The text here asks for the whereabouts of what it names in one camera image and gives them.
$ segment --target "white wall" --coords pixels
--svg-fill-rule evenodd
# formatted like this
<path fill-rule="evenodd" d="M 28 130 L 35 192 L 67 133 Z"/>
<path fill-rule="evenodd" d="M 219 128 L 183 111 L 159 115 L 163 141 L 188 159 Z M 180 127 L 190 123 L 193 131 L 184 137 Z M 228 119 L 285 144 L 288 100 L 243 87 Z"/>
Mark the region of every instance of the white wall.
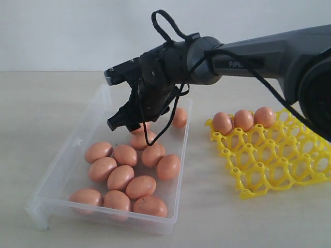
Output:
<path fill-rule="evenodd" d="M 0 0 L 0 71 L 107 69 L 163 42 L 161 8 L 223 43 L 331 22 L 330 0 Z"/>

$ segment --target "table surface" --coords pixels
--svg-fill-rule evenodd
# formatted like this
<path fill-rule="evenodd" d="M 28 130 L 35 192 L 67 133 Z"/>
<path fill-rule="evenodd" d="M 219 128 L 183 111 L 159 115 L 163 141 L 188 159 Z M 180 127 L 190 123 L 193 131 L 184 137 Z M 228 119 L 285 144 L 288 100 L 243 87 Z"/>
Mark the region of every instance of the table surface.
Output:
<path fill-rule="evenodd" d="M 277 82 L 270 82 L 280 92 Z M 49 219 L 48 231 L 36 230 L 26 201 L 103 83 L 102 72 L 0 73 L 2 247 L 329 247 L 330 183 L 240 200 L 221 168 L 206 119 L 263 105 L 282 109 L 259 81 L 238 77 L 191 88 L 192 120 L 172 235 L 60 217 Z"/>

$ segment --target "clear plastic tray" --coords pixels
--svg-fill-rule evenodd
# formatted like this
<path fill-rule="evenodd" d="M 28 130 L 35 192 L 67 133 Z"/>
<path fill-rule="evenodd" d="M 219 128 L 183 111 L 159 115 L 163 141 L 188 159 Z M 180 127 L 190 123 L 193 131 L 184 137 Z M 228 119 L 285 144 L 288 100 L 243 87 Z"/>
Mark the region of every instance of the clear plastic tray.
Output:
<path fill-rule="evenodd" d="M 170 181 L 158 181 L 155 170 L 136 166 L 140 168 L 136 171 L 136 175 L 152 175 L 157 180 L 155 195 L 159 196 L 168 207 L 166 218 L 68 201 L 69 196 L 81 188 L 91 187 L 99 190 L 103 195 L 108 191 L 106 183 L 94 183 L 87 177 L 89 164 L 84 161 L 84 152 L 91 144 L 98 141 L 108 141 L 113 146 L 129 143 L 131 134 L 125 127 L 112 132 L 107 125 L 107 119 L 115 114 L 118 108 L 128 100 L 129 94 L 129 88 L 123 90 L 123 87 L 110 87 L 107 84 L 100 87 L 78 126 L 54 158 L 36 192 L 27 203 L 26 211 L 36 222 L 38 229 L 48 229 L 48 219 L 53 214 L 91 222 L 137 228 L 150 233 L 172 233 L 177 221 L 180 185 L 192 109 L 192 100 L 188 98 L 180 98 L 178 103 L 178 106 L 185 108 L 188 112 L 186 127 L 183 129 L 170 127 L 159 140 L 164 145 L 166 154 L 175 153 L 181 158 L 179 175 Z M 159 133 L 165 127 L 169 118 L 169 113 L 161 116 L 156 123 L 152 123 L 151 131 Z M 94 214 L 80 215 L 73 208 L 93 210 Z M 111 215 L 125 215 L 129 219 L 120 222 L 111 218 Z"/>

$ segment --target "brown egg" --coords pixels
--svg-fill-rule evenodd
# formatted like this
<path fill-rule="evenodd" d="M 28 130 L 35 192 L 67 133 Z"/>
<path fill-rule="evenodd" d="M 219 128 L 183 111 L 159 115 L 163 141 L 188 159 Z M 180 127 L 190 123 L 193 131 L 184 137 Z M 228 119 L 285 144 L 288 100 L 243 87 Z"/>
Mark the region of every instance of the brown egg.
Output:
<path fill-rule="evenodd" d="M 187 118 L 188 115 L 186 110 L 182 107 L 177 107 L 172 120 L 172 125 L 176 128 L 183 128 L 186 126 Z"/>
<path fill-rule="evenodd" d="M 104 182 L 117 167 L 116 160 L 104 157 L 95 161 L 88 169 L 88 177 L 93 182 Z"/>
<path fill-rule="evenodd" d="M 156 174 L 161 180 L 175 178 L 180 170 L 180 158 L 175 154 L 165 155 L 156 166 Z"/>
<path fill-rule="evenodd" d="M 122 191 L 111 190 L 106 195 L 104 195 L 103 206 L 106 208 L 131 211 L 131 200 Z M 126 221 L 128 219 L 128 217 L 125 215 L 121 216 L 114 214 L 111 215 L 111 218 L 118 221 Z"/>
<path fill-rule="evenodd" d="M 261 107 L 254 114 L 254 122 L 265 128 L 271 127 L 276 121 L 276 114 L 270 107 Z"/>
<path fill-rule="evenodd" d="M 138 176 L 133 178 L 126 187 L 126 194 L 130 199 L 136 200 L 143 196 L 153 195 L 156 189 L 156 181 L 151 176 Z"/>
<path fill-rule="evenodd" d="M 146 129 L 147 129 L 147 131 L 149 130 L 151 128 L 151 123 L 150 122 L 146 122 Z M 138 128 L 138 129 L 136 129 L 136 130 L 134 130 L 134 131 L 132 131 L 132 132 L 130 132 L 130 133 L 132 133 L 132 134 L 137 134 L 137 133 L 141 133 L 141 132 L 144 132 L 145 131 L 145 129 L 144 129 L 144 124 L 140 124 L 140 128 Z"/>
<path fill-rule="evenodd" d="M 248 110 L 239 110 L 235 113 L 233 122 L 236 128 L 241 128 L 244 132 L 251 130 L 254 126 L 253 115 Z"/>
<path fill-rule="evenodd" d="M 129 165 L 121 165 L 110 173 L 107 187 L 109 190 L 124 190 L 133 178 L 133 168 Z"/>
<path fill-rule="evenodd" d="M 148 131 L 147 135 L 148 135 L 149 142 L 152 142 L 156 137 L 156 134 L 151 131 Z M 141 133 L 133 135 L 130 144 L 136 150 L 145 149 L 147 147 L 145 133 L 141 132 Z"/>
<path fill-rule="evenodd" d="M 96 160 L 109 157 L 113 152 L 113 146 L 108 142 L 97 142 L 91 145 L 85 152 L 85 161 L 89 164 Z"/>
<path fill-rule="evenodd" d="M 74 192 L 69 197 L 69 201 L 75 203 L 89 204 L 93 206 L 102 206 L 103 197 L 99 191 L 87 188 L 87 189 L 80 189 Z M 85 210 L 78 208 L 74 208 L 74 210 L 83 215 L 89 215 L 94 213 L 93 210 Z"/>
<path fill-rule="evenodd" d="M 227 113 L 218 112 L 213 118 L 213 126 L 215 132 L 229 135 L 233 130 L 233 121 Z"/>
<path fill-rule="evenodd" d="M 164 146 L 160 143 L 147 146 L 141 154 L 141 162 L 148 168 L 155 167 L 166 154 L 165 152 Z"/>
<path fill-rule="evenodd" d="M 118 145 L 114 148 L 113 157 L 118 164 L 136 166 L 138 162 L 138 155 L 136 150 L 129 145 Z"/>
<path fill-rule="evenodd" d="M 159 217 L 167 217 L 168 209 L 165 203 L 155 196 L 144 196 L 133 204 L 133 211 L 136 213 L 148 214 Z"/>

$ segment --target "yellow plastic egg holder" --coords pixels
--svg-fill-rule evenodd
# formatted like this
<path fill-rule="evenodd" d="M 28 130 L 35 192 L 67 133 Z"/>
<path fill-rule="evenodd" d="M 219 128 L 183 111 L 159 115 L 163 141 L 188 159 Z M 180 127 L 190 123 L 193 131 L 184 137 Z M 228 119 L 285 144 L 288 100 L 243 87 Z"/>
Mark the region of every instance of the yellow plastic egg holder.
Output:
<path fill-rule="evenodd" d="M 210 127 L 210 141 L 217 142 L 226 169 L 236 179 L 235 188 L 241 199 L 262 196 L 269 190 L 288 190 L 295 184 L 304 186 L 331 180 L 331 145 L 286 109 L 276 112 L 276 122 L 270 128 L 256 124 L 248 132 L 235 128 L 223 136 L 214 131 L 212 119 L 205 126 Z M 279 170 L 282 175 L 276 178 Z M 258 179 L 254 181 L 253 175 L 258 175 Z"/>

